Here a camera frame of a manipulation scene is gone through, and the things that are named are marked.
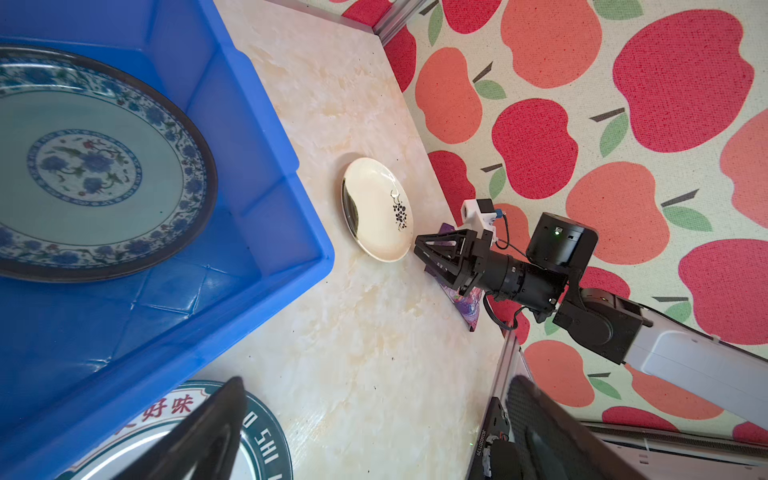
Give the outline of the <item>green rim plate upper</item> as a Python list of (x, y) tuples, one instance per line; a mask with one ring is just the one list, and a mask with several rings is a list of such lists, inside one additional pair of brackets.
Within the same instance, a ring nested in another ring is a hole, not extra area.
[[(218, 391), (217, 381), (187, 381), (148, 407), (59, 475), (61, 479), (111, 479), (171, 432)], [(292, 479), (284, 432), (267, 406), (247, 392), (233, 479)]]

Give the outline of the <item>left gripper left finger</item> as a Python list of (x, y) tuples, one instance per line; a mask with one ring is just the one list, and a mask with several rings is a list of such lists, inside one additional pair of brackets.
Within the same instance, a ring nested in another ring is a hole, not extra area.
[(246, 410), (244, 383), (235, 376), (117, 477), (228, 479)]

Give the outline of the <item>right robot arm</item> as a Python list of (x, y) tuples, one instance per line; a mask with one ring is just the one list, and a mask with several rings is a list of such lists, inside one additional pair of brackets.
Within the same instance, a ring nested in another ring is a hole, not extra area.
[(419, 235), (414, 252), (460, 295), (478, 288), (512, 300), (542, 323), (551, 318), (582, 347), (695, 394), (764, 428), (766, 360), (689, 328), (654, 309), (579, 282), (598, 243), (595, 230), (541, 215), (525, 260), (492, 249), (491, 217), (477, 232)]

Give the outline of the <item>right aluminium post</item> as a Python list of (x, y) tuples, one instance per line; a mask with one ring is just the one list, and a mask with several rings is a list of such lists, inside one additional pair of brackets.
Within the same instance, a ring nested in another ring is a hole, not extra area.
[(429, 13), (433, 8), (434, 2), (428, 0), (393, 1), (392, 7), (372, 27), (373, 33), (383, 45), (387, 45), (412, 17)]

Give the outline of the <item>teal blue floral plate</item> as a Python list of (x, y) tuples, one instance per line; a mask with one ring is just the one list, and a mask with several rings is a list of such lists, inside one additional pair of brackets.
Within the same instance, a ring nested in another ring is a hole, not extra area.
[(189, 246), (216, 204), (194, 123), (96, 60), (1, 48), (1, 273), (46, 283), (117, 279)]

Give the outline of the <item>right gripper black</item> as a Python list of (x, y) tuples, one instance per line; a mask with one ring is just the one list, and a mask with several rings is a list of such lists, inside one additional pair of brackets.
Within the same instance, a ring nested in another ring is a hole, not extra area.
[(513, 301), (536, 321), (556, 310), (567, 284), (563, 274), (491, 251), (473, 230), (418, 235), (414, 253), (442, 285), (461, 295), (477, 288), (497, 302)]

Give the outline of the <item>cream plate black spot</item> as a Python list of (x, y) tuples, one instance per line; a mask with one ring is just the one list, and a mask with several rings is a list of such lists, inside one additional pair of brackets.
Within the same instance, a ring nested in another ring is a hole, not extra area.
[(415, 238), (407, 193), (382, 163), (368, 157), (352, 161), (341, 183), (343, 215), (353, 239), (374, 259), (402, 260)]

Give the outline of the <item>blue plastic bin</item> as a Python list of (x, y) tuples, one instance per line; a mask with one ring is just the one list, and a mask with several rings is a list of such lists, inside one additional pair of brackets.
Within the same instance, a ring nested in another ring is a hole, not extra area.
[(180, 254), (117, 280), (1, 282), (1, 475), (53, 479), (331, 271), (334, 250), (251, 60), (211, 1), (5, 1), (5, 43), (158, 89), (213, 151), (219, 194)]

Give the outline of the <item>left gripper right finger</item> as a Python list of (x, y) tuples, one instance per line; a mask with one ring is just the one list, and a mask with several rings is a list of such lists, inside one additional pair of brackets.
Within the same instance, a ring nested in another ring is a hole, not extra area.
[(505, 406), (524, 479), (643, 477), (528, 378), (510, 380)]

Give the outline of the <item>aluminium front rail frame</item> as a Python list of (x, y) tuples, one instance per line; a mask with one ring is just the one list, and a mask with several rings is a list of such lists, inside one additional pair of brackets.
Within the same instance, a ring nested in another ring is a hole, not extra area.
[[(514, 444), (505, 399), (510, 380), (532, 381), (523, 351), (513, 336), (506, 339), (493, 388), (472, 449), (469, 479), (524, 479)], [(691, 435), (630, 426), (581, 423), (641, 479), (764, 479), (767, 449), (756, 444), (703, 440)]]

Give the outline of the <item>purple candy bag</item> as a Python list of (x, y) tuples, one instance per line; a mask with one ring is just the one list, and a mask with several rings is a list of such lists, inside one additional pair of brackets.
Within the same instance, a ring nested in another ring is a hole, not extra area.
[(470, 332), (474, 332), (476, 330), (480, 316), (484, 291), (479, 288), (474, 288), (466, 296), (462, 296), (456, 290), (453, 290), (442, 284), (437, 275), (429, 267), (425, 267), (424, 271), (436, 280), (438, 286), (453, 303), (454, 307), (463, 318), (466, 326), (468, 327), (468, 330)]

